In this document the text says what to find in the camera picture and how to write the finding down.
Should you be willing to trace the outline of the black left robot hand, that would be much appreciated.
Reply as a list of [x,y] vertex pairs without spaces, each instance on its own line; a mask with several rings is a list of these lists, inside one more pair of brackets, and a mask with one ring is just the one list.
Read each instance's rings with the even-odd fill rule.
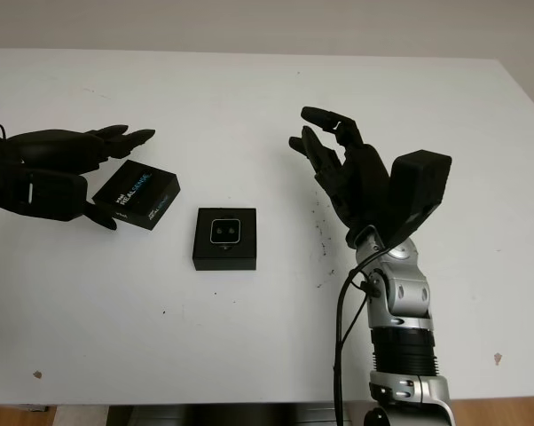
[[85,132],[39,130],[6,139],[14,158],[4,166],[0,208],[26,217],[69,222],[85,216],[111,231],[112,216],[87,200],[84,175],[123,159],[155,134],[112,125]]

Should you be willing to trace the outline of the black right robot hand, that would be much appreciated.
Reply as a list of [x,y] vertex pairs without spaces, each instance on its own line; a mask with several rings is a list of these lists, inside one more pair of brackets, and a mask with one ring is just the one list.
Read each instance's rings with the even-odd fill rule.
[[329,197],[338,218],[349,228],[346,242],[353,249],[358,235],[379,223],[389,174],[375,148],[363,141],[353,119],[314,106],[305,106],[301,117],[333,134],[344,148],[344,159],[340,160],[334,150],[322,145],[310,126],[302,128],[301,136],[289,139],[289,146],[310,161],[315,180]]

